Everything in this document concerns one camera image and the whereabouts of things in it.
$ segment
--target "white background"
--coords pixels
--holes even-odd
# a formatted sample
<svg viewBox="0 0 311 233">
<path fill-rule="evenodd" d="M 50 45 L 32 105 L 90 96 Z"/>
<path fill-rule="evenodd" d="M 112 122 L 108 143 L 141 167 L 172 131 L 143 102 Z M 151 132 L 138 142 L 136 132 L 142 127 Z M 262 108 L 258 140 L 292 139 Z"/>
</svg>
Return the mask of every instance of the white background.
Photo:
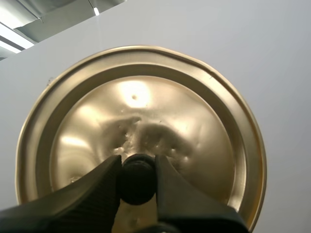
<svg viewBox="0 0 311 233">
<path fill-rule="evenodd" d="M 15 150 L 49 78 L 96 52 L 158 45 L 212 65 L 261 128 L 268 182 L 255 233 L 311 232 L 311 1 L 129 0 L 0 62 L 0 209 L 16 204 Z"/>
</svg>

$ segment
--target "ceiling light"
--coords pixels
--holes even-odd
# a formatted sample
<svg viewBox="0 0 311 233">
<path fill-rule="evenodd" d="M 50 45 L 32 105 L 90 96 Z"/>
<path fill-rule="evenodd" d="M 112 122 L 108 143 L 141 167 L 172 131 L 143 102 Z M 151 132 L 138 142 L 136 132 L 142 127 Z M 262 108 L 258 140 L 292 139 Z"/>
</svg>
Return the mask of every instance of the ceiling light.
<svg viewBox="0 0 311 233">
<path fill-rule="evenodd" d="M 7 49 L 7 50 L 9 50 L 11 52 L 14 52 L 14 53 L 19 53 L 20 52 L 20 50 L 14 48 L 13 46 L 10 46 L 10 45 L 4 43 L 1 40 L 0 40 L 0 47 L 5 48 L 5 49 Z"/>
<path fill-rule="evenodd" d="M 97 7 L 94 7 L 94 12 L 95 12 L 95 15 L 99 15 L 99 11 L 98 11 L 98 9 L 97 9 Z"/>
<path fill-rule="evenodd" d="M 32 42 L 26 40 L 24 37 L 20 36 L 19 34 L 7 28 L 1 23 L 0 23 L 0 35 L 25 49 L 28 49 L 34 45 Z"/>
</svg>

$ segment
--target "gold metal lid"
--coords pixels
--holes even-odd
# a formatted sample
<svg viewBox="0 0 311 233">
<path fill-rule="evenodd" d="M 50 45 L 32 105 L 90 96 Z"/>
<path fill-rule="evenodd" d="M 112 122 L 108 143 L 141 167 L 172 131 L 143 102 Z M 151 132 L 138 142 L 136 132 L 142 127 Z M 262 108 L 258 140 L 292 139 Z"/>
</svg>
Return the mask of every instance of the gold metal lid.
<svg viewBox="0 0 311 233">
<path fill-rule="evenodd" d="M 82 177 L 112 154 L 165 154 L 193 186 L 234 207 L 253 230 L 266 186 L 257 123 L 207 64 L 150 46 L 90 56 L 42 93 L 17 146 L 19 203 Z M 121 202 L 113 232 L 156 222 L 156 201 Z"/>
</svg>

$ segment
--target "black rubber tip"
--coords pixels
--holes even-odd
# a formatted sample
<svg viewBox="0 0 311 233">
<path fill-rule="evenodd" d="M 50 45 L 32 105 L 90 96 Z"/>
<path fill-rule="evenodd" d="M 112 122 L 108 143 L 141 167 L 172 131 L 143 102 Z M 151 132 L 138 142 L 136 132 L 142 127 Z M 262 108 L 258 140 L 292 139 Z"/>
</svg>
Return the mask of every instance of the black rubber tip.
<svg viewBox="0 0 311 233">
<path fill-rule="evenodd" d="M 146 154 L 127 158 L 118 177 L 121 199 L 131 205 L 149 201 L 156 192 L 156 169 L 154 159 Z"/>
</svg>

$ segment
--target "metal rim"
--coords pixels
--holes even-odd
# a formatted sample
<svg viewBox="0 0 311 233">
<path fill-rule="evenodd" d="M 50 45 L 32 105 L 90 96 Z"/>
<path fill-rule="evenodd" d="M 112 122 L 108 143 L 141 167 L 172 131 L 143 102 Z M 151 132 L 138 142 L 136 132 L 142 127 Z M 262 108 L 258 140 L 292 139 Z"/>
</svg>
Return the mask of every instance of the metal rim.
<svg viewBox="0 0 311 233">
<path fill-rule="evenodd" d="M 19 135 L 19 139 L 18 139 L 18 143 L 17 143 L 17 152 L 16 152 L 16 196 L 17 196 L 17 201 L 19 203 L 21 203 L 21 196 L 20 196 L 20 187 L 21 187 L 21 181 L 19 180 L 19 176 L 18 176 L 18 171 L 21 169 L 21 164 L 20 164 L 20 159 L 19 157 L 22 156 L 22 141 L 24 139 L 25 136 L 25 132 L 27 131 L 31 120 L 33 120 L 34 114 L 36 112 L 36 109 L 42 104 L 42 102 L 44 101 L 45 97 L 48 95 L 48 93 L 59 83 L 62 81 L 62 78 L 64 76 L 67 76 L 68 74 L 70 74 L 71 72 L 73 72 L 76 68 L 80 67 L 83 64 L 89 63 L 92 60 L 101 57 L 101 56 L 105 56 L 105 55 L 109 55 L 109 54 L 113 54 L 113 53 L 117 53 L 120 51 L 127 51 L 127 50 L 148 50 L 148 51 L 153 51 L 153 52 L 157 52 L 157 53 L 163 53 L 163 54 L 169 54 L 170 56 L 174 56 L 178 59 L 181 59 L 183 61 L 186 61 L 187 63 L 190 63 L 192 65 L 195 65 L 197 67 L 199 67 L 200 69 L 204 70 L 205 72 L 209 73 L 213 78 L 215 78 L 220 84 L 222 84 L 229 92 L 230 94 L 239 102 L 240 106 L 243 108 L 246 117 L 248 118 L 253 132 L 254 132 L 254 136 L 256 137 L 256 141 L 257 141 L 257 147 L 259 148 L 260 152 L 259 154 L 261 155 L 261 163 L 262 163 L 262 167 L 261 167 L 261 172 L 262 172 L 262 182 L 261 182 L 261 192 L 259 194 L 258 197 L 258 205 L 257 205 L 257 209 L 255 211 L 255 213 L 253 213 L 254 218 L 252 220 L 252 222 L 249 224 L 249 230 L 252 231 L 254 229 L 254 226 L 257 222 L 257 219 L 259 217 L 259 213 L 261 211 L 261 207 L 263 204 L 263 200 L 264 200 L 264 194 L 265 194 L 265 188 L 266 188 L 266 173 L 267 173 L 267 169 L 266 169 L 266 157 L 265 157 L 265 149 L 264 149 L 264 144 L 263 144 L 263 139 L 258 127 L 258 124 L 249 108 L 249 106 L 247 105 L 247 103 L 244 101 L 244 99 L 241 97 L 241 95 L 237 92 L 237 90 L 235 89 L 235 87 L 224 77 L 222 76 L 218 71 L 216 71 L 215 69 L 213 69 L 211 66 L 205 64 L 202 61 L 199 61 L 197 59 L 194 59 L 192 57 L 183 55 L 181 53 L 175 52 L 175 51 L 171 51 L 168 49 L 164 49 L 161 47 L 155 47 L 155 46 L 127 46 L 127 47 L 119 47 L 119 48 L 114 48 L 114 49 L 110 49 L 110 50 L 106 50 L 100 53 L 97 53 L 95 55 L 92 55 L 80 62 L 78 62 L 77 64 L 73 65 L 71 68 L 67 69 L 65 72 L 63 72 L 61 75 L 59 75 L 52 83 L 50 86 L 48 86 L 43 93 L 40 95 L 40 97 L 38 98 L 38 100 L 36 101 L 35 105 L 33 106 L 33 108 L 31 109 L 30 113 L 28 114 L 24 125 L 21 129 L 21 133 Z"/>
</svg>

